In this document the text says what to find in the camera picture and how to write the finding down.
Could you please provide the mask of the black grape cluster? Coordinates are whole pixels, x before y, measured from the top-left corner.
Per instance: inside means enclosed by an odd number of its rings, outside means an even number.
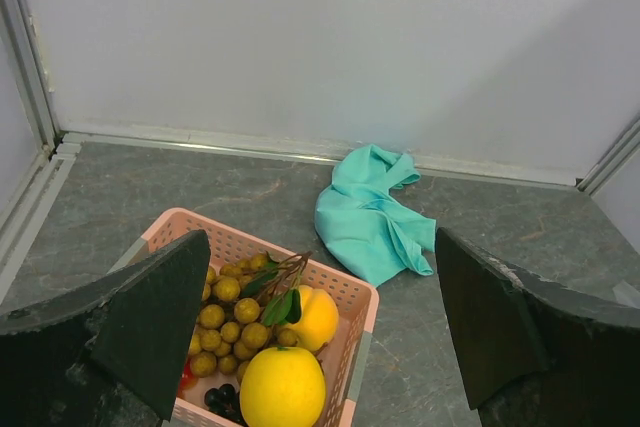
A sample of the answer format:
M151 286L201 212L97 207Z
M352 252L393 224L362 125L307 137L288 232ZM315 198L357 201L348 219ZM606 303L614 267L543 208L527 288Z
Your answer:
M204 404L211 413L241 426L246 425L240 410L239 393L232 384L208 389L204 394Z

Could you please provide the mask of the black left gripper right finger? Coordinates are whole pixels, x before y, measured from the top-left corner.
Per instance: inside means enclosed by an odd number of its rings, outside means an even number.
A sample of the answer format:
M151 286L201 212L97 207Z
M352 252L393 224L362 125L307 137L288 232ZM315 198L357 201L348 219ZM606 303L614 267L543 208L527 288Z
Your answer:
M436 262L482 425L638 425L638 309L545 279L445 228Z

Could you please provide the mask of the yellow orange peach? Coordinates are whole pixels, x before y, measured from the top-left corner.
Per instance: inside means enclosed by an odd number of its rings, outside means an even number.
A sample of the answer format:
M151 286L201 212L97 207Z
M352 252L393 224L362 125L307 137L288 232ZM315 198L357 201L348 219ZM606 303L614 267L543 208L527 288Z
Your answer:
M299 346L316 352L335 336L339 311L331 295L323 289L300 285L298 291L301 318L297 323L287 323L285 327L296 333Z

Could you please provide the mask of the red strawberry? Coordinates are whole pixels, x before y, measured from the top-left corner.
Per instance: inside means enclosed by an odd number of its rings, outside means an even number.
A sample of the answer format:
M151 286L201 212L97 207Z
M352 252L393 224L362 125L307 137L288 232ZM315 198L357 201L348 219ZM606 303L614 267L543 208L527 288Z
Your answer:
M198 377L193 374L190 366L190 360L187 360L179 383L179 391L184 392L186 390L190 390L197 384L197 382Z

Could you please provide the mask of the teal cloth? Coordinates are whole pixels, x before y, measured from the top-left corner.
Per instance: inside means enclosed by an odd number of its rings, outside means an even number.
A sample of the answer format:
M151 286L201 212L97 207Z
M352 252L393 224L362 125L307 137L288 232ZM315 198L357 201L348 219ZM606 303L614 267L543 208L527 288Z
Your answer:
M420 178L409 154L374 144L353 150L334 167L317 199L314 225L354 276L378 287L405 270L434 274L424 254L435 251L437 222L391 195Z

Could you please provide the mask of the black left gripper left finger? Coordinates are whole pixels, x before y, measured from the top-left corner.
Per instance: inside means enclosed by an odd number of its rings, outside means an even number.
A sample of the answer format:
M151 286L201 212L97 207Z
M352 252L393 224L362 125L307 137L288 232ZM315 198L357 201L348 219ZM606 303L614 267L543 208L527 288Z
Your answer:
M210 262L192 231L139 262L1 317L4 426L170 420Z

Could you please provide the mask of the longan bunch with leaves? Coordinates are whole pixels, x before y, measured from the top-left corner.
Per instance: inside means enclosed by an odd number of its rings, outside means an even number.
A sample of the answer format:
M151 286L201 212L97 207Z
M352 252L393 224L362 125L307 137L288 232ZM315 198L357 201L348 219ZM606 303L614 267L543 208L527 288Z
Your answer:
M235 374L300 320L298 287L310 256L277 260L263 251L207 274L187 354L198 379Z

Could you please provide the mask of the yellow lemon fruit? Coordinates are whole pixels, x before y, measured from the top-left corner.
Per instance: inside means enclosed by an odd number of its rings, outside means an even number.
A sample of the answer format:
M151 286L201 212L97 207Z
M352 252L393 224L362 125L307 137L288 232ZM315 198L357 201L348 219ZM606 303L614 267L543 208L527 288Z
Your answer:
M327 395L316 357L300 347L272 347L248 364L240 386L241 414L249 426L312 426Z

